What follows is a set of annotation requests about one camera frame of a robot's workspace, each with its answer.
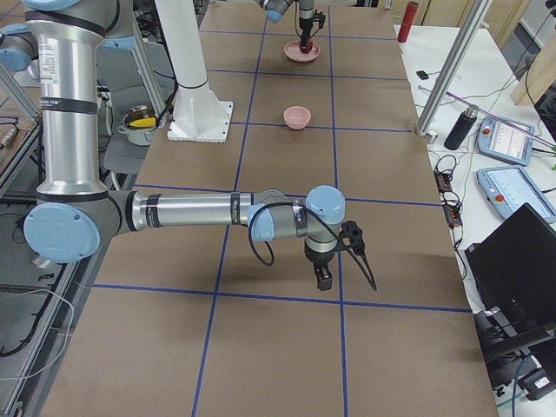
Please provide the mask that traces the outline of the reacher grabber stick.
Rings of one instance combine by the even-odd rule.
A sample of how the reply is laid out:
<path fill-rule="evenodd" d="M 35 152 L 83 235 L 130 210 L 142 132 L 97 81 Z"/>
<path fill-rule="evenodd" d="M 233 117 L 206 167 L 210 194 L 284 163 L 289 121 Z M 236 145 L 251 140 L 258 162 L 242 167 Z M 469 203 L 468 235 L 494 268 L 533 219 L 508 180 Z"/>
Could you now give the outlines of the reacher grabber stick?
<path fill-rule="evenodd" d="M 540 143 L 541 145 L 543 145 L 545 148 L 547 148 L 547 153 L 549 155 L 554 156 L 555 155 L 555 145 L 549 141 L 547 141 L 546 139 L 543 139 L 541 136 L 537 135 L 537 129 L 534 126 L 531 126 L 529 129 L 525 129 L 525 128 L 521 128 L 521 125 L 525 126 L 526 124 L 524 122 L 511 122 L 508 118 L 502 117 L 502 116 L 498 116 L 495 115 L 494 113 L 491 113 L 489 111 L 487 111 L 486 109 L 482 109 L 479 108 L 478 111 L 485 115 L 486 117 L 489 117 L 497 122 L 500 122 L 512 129 L 515 129 L 517 131 L 519 131 L 520 133 L 524 134 L 525 136 L 531 138 L 533 141 Z"/>

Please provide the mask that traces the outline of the pink plate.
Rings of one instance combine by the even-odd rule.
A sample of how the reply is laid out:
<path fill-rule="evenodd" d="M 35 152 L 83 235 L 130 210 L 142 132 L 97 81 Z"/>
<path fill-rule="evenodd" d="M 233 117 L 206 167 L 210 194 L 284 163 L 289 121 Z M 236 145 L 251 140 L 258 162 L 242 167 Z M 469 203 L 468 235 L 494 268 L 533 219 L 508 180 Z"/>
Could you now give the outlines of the pink plate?
<path fill-rule="evenodd" d="M 283 47 L 285 56 L 297 63 L 309 63 L 316 60 L 321 54 L 321 48 L 317 43 L 312 44 L 312 48 L 308 53 L 303 53 L 300 49 L 299 41 L 291 41 Z"/>

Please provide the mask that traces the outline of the white enamel pot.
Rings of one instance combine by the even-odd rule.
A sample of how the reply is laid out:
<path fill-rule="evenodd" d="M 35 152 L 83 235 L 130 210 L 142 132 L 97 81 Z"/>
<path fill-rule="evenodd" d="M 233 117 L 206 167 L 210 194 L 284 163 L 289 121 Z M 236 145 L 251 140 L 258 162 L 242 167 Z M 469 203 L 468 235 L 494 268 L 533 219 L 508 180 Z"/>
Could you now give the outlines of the white enamel pot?
<path fill-rule="evenodd" d="M 156 129 L 155 111 L 148 106 L 138 105 L 124 113 L 117 131 L 130 143 L 147 147 L 152 143 Z"/>

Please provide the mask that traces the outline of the pink bowl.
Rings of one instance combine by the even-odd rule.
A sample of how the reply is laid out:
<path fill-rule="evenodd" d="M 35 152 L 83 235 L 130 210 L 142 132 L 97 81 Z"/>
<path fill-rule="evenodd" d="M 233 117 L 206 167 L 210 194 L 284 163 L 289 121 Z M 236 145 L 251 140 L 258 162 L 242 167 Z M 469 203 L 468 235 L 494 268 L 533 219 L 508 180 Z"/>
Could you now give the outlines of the pink bowl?
<path fill-rule="evenodd" d="M 283 111 L 284 122 L 292 130 L 306 128 L 311 118 L 311 111 L 303 106 L 290 106 Z"/>

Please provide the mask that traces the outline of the black orange usb hub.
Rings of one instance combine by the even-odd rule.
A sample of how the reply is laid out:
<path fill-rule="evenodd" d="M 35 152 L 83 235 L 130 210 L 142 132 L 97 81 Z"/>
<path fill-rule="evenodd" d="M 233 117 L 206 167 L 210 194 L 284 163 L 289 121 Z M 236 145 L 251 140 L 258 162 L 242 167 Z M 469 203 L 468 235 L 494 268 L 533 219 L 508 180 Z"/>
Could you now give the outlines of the black orange usb hub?
<path fill-rule="evenodd" d="M 460 197 L 453 191 L 451 176 L 448 173 L 435 170 L 434 180 L 448 227 L 451 229 L 461 228 L 463 226 L 461 219 L 462 202 Z"/>

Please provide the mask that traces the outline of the black laptop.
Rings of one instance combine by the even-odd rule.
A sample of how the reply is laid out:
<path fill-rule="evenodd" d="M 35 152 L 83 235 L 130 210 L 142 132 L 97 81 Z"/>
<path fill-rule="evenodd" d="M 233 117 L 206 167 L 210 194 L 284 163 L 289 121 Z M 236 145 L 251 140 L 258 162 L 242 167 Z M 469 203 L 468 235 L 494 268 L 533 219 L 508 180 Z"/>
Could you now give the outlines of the black laptop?
<path fill-rule="evenodd" d="M 510 321 L 555 321 L 555 230 L 525 203 L 465 251 L 485 308 Z"/>

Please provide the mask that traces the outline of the near blue teach pendant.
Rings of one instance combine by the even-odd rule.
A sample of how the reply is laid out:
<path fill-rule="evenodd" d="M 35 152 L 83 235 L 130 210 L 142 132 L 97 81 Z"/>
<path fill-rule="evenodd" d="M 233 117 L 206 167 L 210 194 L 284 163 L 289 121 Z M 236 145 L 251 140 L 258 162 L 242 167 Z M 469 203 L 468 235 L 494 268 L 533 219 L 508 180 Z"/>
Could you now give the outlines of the near blue teach pendant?
<path fill-rule="evenodd" d="M 528 203 L 545 221 L 555 223 L 555 207 L 521 166 L 479 169 L 477 183 L 502 219 Z"/>

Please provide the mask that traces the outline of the black water bottle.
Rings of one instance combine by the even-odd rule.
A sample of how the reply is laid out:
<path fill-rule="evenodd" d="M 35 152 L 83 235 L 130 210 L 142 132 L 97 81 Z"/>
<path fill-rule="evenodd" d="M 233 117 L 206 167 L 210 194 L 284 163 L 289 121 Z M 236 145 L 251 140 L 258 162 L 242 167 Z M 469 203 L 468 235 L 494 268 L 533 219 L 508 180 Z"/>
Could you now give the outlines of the black water bottle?
<path fill-rule="evenodd" d="M 460 147 L 463 140 L 467 137 L 471 128 L 477 120 L 478 109 L 475 106 L 470 106 L 464 110 L 456 120 L 454 126 L 450 130 L 443 146 L 449 150 L 456 150 Z"/>

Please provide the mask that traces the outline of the far blue teach pendant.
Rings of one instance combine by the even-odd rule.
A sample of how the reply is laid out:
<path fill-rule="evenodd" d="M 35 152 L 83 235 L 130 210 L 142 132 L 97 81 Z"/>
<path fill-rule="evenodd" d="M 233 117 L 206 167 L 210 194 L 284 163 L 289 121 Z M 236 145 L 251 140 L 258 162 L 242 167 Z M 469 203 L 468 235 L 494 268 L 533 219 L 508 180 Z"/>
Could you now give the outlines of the far blue teach pendant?
<path fill-rule="evenodd" d="M 533 152 L 533 126 L 505 119 L 524 131 L 497 121 L 492 117 L 485 117 L 481 122 L 476 138 L 479 152 L 503 162 L 527 166 Z"/>

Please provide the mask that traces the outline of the small black device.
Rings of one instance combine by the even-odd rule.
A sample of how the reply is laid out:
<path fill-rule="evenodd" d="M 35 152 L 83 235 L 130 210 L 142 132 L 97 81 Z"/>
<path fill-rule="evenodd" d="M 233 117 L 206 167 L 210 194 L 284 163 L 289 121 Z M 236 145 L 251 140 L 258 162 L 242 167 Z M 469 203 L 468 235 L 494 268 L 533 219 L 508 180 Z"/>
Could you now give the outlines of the small black device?
<path fill-rule="evenodd" d="M 419 79 L 421 80 L 426 80 L 429 78 L 429 75 L 427 72 L 425 72 L 424 70 L 418 70 L 416 72 L 417 77 L 419 77 Z"/>

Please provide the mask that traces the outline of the blue teach pendant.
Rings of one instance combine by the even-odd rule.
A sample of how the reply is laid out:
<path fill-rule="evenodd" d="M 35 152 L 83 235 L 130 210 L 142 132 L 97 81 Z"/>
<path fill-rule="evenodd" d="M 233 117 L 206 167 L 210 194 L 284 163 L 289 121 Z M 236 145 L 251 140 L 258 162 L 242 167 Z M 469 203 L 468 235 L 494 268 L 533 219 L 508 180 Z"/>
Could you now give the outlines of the blue teach pendant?
<path fill-rule="evenodd" d="M 528 203 L 545 221 L 555 223 L 555 207 L 521 166 L 479 169 L 477 183 L 502 219 Z"/>
<path fill-rule="evenodd" d="M 533 126 L 505 119 L 524 131 L 497 121 L 492 117 L 485 117 L 481 122 L 476 138 L 479 152 L 503 162 L 527 166 L 533 152 Z"/>

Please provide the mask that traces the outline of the white pedestal column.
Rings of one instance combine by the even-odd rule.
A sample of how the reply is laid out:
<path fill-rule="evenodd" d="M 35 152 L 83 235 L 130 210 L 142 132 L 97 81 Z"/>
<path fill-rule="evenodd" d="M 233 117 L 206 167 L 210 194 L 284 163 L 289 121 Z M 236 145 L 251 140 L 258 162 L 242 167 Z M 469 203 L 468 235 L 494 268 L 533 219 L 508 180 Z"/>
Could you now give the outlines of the white pedestal column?
<path fill-rule="evenodd" d="M 194 3 L 162 0 L 156 9 L 178 85 L 168 139 L 226 142 L 233 103 L 219 100 L 209 86 Z"/>

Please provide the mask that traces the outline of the aluminium frame post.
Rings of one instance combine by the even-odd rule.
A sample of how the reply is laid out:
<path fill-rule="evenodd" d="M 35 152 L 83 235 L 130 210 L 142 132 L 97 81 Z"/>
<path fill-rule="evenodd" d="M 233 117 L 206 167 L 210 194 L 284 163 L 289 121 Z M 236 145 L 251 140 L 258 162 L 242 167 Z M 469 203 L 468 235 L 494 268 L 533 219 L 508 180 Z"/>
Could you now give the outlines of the aluminium frame post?
<path fill-rule="evenodd" d="M 460 67 L 460 64 L 467 53 L 467 50 L 473 41 L 481 22 L 484 20 L 491 3 L 492 0 L 475 0 L 473 2 L 463 26 L 460 28 L 453 45 L 448 52 L 447 59 L 440 70 L 440 74 L 435 81 L 432 92 L 429 94 L 425 107 L 421 111 L 419 120 L 415 126 L 415 133 L 418 136 L 426 138 L 428 143 L 432 143 L 434 141 L 432 135 L 429 133 L 429 129 L 434 116 L 440 107 L 440 102 L 447 93 L 447 89 L 450 86 L 457 69 Z"/>

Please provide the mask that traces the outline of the red thermos bottle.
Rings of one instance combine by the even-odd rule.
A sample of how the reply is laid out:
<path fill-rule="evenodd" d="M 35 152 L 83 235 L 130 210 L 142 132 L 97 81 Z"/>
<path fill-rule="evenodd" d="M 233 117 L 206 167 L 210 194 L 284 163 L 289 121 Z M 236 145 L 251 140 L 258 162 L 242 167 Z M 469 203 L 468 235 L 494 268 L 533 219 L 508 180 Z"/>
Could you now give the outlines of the red thermos bottle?
<path fill-rule="evenodd" d="M 419 3 L 416 1 L 409 1 L 407 3 L 404 14 L 401 19 L 400 29 L 397 36 L 397 41 L 399 43 L 405 43 L 407 41 L 418 8 L 419 8 Z"/>

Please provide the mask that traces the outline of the red apple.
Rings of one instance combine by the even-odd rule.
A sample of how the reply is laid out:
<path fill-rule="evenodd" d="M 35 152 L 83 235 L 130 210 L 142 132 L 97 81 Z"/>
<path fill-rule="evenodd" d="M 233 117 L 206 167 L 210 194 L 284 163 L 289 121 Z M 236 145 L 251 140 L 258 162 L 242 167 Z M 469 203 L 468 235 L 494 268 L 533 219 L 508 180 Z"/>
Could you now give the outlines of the red apple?
<path fill-rule="evenodd" d="M 302 54 L 308 54 L 313 48 L 313 41 L 311 39 L 301 39 L 299 42 L 299 49 Z"/>

